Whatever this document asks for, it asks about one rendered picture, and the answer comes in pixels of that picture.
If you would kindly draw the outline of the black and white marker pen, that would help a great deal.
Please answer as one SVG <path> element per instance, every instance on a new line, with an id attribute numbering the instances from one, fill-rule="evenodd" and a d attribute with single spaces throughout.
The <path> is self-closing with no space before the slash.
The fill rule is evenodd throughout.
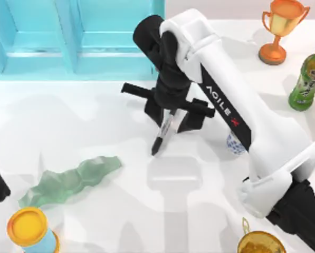
<path id="1" fill-rule="evenodd" d="M 159 149 L 163 143 L 163 139 L 166 136 L 166 134 L 167 134 L 167 132 L 171 126 L 171 123 L 174 119 L 176 112 L 177 112 L 176 109 L 170 110 L 166 119 L 163 121 L 163 123 L 160 127 L 160 131 L 159 131 L 159 133 L 158 133 L 158 135 L 157 135 L 157 137 L 156 137 L 156 139 L 152 145 L 151 155 L 155 155 L 159 151 Z"/>

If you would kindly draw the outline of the blue and white cup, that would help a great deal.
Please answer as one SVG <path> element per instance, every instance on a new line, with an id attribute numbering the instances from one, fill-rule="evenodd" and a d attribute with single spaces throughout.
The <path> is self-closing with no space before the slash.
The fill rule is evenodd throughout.
<path id="1" fill-rule="evenodd" d="M 226 146 L 235 155 L 242 155 L 246 152 L 246 149 L 233 132 L 230 132 L 227 136 Z"/>

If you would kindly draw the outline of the green bottle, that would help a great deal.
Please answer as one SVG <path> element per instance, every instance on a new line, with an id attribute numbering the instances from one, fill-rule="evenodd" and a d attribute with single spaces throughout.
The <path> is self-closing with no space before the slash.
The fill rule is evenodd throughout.
<path id="1" fill-rule="evenodd" d="M 289 95 L 289 105 L 297 111 L 305 111 L 312 105 L 314 96 L 315 53 L 304 60 L 297 84 Z"/>

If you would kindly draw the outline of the orange and gold trophy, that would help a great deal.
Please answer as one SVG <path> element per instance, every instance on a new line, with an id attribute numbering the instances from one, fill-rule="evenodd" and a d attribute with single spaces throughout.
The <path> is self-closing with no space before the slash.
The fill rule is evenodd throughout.
<path id="1" fill-rule="evenodd" d="M 260 48 L 259 58 L 262 62 L 279 65 L 285 61 L 287 53 L 280 46 L 280 39 L 290 34 L 309 12 L 310 7 L 303 6 L 297 0 L 274 0 L 270 4 L 270 11 L 262 13 L 262 23 L 274 35 L 274 41 Z"/>

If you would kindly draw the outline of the light blue rack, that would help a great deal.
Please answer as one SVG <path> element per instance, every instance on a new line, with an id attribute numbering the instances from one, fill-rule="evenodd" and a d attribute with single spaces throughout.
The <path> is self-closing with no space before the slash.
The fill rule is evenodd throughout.
<path id="1" fill-rule="evenodd" d="M 0 80 L 153 80 L 132 34 L 166 0 L 0 0 Z"/>

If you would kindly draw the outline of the yellow and blue can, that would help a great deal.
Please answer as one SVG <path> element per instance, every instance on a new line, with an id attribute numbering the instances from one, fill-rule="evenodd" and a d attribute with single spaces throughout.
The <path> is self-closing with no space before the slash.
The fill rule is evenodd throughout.
<path id="1" fill-rule="evenodd" d="M 37 207 L 25 207 L 14 213 L 7 223 L 7 234 L 22 253 L 60 253 L 60 240 Z"/>

